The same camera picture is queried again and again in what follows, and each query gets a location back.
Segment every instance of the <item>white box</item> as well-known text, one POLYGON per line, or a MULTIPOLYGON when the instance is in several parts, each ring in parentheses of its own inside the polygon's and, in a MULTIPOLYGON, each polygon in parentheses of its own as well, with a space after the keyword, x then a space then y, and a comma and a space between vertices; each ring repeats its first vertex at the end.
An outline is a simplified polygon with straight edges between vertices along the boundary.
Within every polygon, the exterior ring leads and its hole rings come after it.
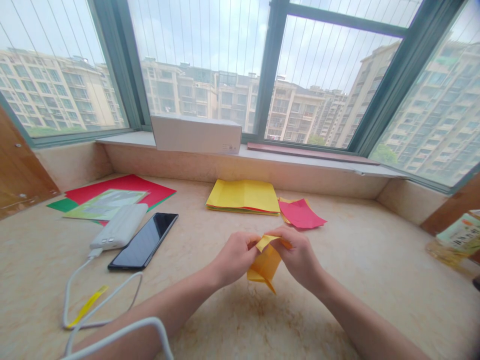
POLYGON ((179 114, 151 116, 156 148, 186 153, 238 154, 242 127, 234 121, 179 114))

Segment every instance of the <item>marble countertop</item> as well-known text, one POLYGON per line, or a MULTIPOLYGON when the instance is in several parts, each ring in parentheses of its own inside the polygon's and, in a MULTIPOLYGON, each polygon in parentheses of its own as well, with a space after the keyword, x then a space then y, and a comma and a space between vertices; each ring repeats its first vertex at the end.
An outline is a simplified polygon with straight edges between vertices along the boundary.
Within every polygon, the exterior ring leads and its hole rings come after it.
MULTIPOLYGON (((259 235, 282 224, 276 216, 205 209, 211 183, 146 177, 178 190, 156 212, 179 218, 144 271, 137 303, 208 264, 234 231, 259 235)), ((309 230, 324 268, 393 323, 433 359, 465 359, 480 330, 480 292, 462 275, 424 250, 432 237, 372 200, 277 191, 307 197, 328 223, 309 230)), ((45 205, 58 196, 0 221, 0 358, 59 357, 65 284, 89 253, 101 227, 62 218, 45 205)), ((145 223, 152 212, 145 216, 145 223)), ((110 294, 130 274, 110 273, 118 250, 104 252, 72 284, 69 317, 102 285, 110 294)), ((209 298, 170 339, 178 359, 355 359, 358 355, 329 311, 280 264, 266 285, 246 276, 209 298)), ((127 286, 94 320, 127 309, 136 284, 127 286)), ((82 330, 76 342, 94 330, 82 330)))

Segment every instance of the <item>phone screen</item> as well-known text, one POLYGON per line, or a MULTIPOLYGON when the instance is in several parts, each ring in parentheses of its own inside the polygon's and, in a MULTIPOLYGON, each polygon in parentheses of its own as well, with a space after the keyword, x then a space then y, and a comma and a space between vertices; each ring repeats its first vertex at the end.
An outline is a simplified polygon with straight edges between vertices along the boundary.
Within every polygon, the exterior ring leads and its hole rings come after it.
POLYGON ((178 217, 178 214, 154 214, 108 268, 145 268, 178 217))

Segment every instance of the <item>wall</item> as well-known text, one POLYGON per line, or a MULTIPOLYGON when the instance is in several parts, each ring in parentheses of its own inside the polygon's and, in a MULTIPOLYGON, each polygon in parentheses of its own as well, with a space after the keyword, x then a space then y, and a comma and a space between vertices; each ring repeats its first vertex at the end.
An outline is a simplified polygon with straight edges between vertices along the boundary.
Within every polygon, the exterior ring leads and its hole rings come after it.
POLYGON ((102 144, 81 142, 34 151, 61 192, 75 189, 113 172, 102 144))
POLYGON ((391 179, 376 200, 408 221, 420 225, 449 197, 403 179, 391 179))
POLYGON ((388 182, 379 176, 279 163, 246 157, 158 151, 154 148, 104 144, 115 173, 214 183, 251 179, 276 189, 358 199, 375 199, 388 182))

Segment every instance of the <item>wooden door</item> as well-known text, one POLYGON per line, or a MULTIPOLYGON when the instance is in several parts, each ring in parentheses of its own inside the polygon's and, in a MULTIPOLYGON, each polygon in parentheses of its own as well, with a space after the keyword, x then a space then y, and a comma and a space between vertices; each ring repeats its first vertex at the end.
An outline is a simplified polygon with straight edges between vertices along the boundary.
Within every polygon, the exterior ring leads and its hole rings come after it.
POLYGON ((0 219, 60 193, 0 106, 0 219))

